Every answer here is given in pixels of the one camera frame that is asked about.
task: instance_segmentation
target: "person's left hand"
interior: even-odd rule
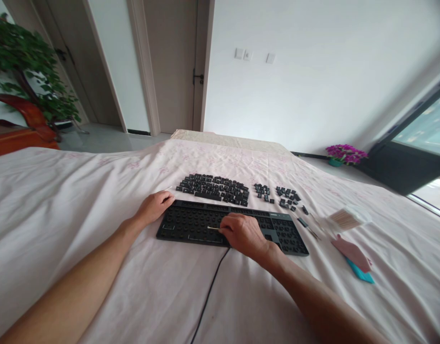
[[[175,199],[169,191],[153,193],[144,199],[132,220],[145,227],[156,221]]]

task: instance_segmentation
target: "keyboard cable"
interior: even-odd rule
[[[204,301],[204,306],[202,307],[201,316],[199,318],[198,326],[196,327],[195,334],[193,335],[193,339],[191,340],[190,344],[193,344],[193,342],[195,341],[196,334],[198,333],[199,326],[201,325],[202,316],[203,316],[204,311],[205,311],[206,306],[207,306],[207,301],[209,300],[210,291],[212,290],[212,286],[214,285],[215,278],[217,277],[217,272],[219,271],[220,264],[223,261],[223,258],[225,258],[226,254],[228,253],[229,250],[230,250],[230,247],[226,250],[225,254],[220,259],[220,262],[219,262],[219,264],[217,266],[217,270],[215,270],[215,275],[214,275],[214,278],[212,279],[212,282],[210,283],[210,288],[209,288],[209,291],[207,293],[206,301]]]

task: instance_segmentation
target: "wooden chair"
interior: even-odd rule
[[[56,134],[46,124],[39,108],[25,99],[7,94],[0,94],[0,101],[18,110],[27,123],[27,127],[21,127],[0,120],[0,155],[27,147],[59,149]]]

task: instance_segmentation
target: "switch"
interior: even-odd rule
[[[266,63],[270,63],[270,64],[273,63],[275,57],[276,57],[276,54],[269,53],[268,58],[266,59]]]
[[[244,54],[244,60],[246,61],[252,60],[252,54],[253,54],[252,51],[246,49]]]
[[[244,49],[236,48],[236,55],[234,56],[234,58],[242,60],[243,55],[244,55]]]

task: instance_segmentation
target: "blue cloth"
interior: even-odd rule
[[[351,269],[354,271],[355,275],[357,276],[358,279],[360,280],[364,280],[365,282],[374,284],[374,280],[372,275],[370,275],[369,272],[367,273],[363,273],[362,270],[360,270],[357,265],[355,265],[353,262],[351,262],[347,257],[345,257],[349,266],[351,267]]]

